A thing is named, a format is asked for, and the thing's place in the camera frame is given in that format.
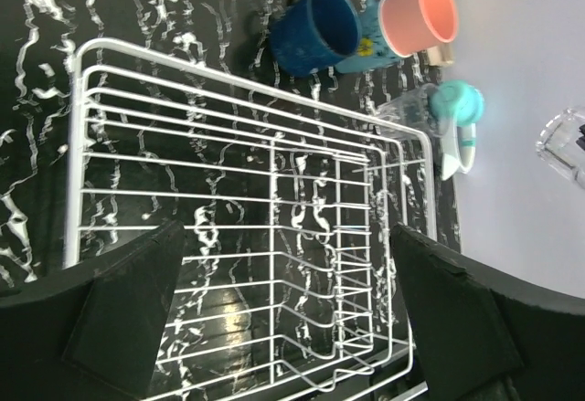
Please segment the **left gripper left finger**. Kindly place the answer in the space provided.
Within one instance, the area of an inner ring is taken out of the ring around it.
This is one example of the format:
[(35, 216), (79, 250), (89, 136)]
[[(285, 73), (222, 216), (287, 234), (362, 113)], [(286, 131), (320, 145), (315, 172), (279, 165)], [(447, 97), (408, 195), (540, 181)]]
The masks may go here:
[(4, 400), (145, 398), (186, 247), (166, 221), (125, 245), (1, 292)]

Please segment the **clear glass cup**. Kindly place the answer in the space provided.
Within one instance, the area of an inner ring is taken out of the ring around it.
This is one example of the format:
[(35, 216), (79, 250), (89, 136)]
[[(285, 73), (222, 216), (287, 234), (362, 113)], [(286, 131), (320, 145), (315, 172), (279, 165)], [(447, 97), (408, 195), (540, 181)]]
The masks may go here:
[(568, 107), (550, 120), (536, 142), (537, 155), (565, 179), (584, 188), (584, 107)]
[(451, 115), (443, 110), (445, 104), (446, 93), (438, 85), (425, 83), (381, 104), (375, 114), (383, 121), (424, 132), (431, 139), (440, 138), (451, 124)]

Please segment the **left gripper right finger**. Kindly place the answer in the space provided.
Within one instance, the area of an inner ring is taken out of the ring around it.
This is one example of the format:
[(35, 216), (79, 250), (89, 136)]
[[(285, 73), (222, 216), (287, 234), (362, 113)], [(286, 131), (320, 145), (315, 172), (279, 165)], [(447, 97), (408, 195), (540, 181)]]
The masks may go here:
[(581, 400), (584, 300), (396, 225), (391, 254), (432, 400)]

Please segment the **clear glass cup front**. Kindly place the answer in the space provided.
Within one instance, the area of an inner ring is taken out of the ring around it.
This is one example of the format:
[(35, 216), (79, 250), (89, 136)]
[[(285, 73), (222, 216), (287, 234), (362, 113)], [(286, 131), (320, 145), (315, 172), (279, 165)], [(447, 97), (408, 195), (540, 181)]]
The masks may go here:
[(537, 155), (565, 179), (584, 188), (584, 107), (568, 107), (550, 120), (536, 142)]

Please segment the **dark blue mug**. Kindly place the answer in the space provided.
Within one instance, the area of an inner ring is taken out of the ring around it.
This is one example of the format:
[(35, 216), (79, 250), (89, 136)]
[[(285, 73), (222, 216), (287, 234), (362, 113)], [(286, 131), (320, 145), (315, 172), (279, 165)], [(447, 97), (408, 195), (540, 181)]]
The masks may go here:
[(242, 62), (257, 78), (269, 64), (292, 78), (309, 77), (355, 54), (361, 38), (350, 0), (284, 0), (280, 10), (249, 14), (244, 31)]

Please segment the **pink plastic cup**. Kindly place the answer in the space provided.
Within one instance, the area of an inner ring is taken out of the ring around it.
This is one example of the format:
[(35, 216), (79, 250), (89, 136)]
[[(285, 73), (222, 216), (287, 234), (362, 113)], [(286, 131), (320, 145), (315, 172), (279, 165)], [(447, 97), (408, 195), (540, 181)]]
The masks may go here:
[(451, 43), (459, 30), (454, 0), (381, 0), (378, 17), (386, 42), (402, 58)]

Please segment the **light blue mug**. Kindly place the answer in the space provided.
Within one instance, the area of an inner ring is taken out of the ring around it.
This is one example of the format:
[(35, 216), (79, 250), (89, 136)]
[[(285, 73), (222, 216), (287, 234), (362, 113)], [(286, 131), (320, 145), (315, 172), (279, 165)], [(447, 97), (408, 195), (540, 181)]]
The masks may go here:
[(370, 69), (385, 68), (403, 59), (389, 38), (389, 0), (367, 0), (359, 15), (361, 39), (356, 53), (335, 65), (342, 74), (359, 73)]

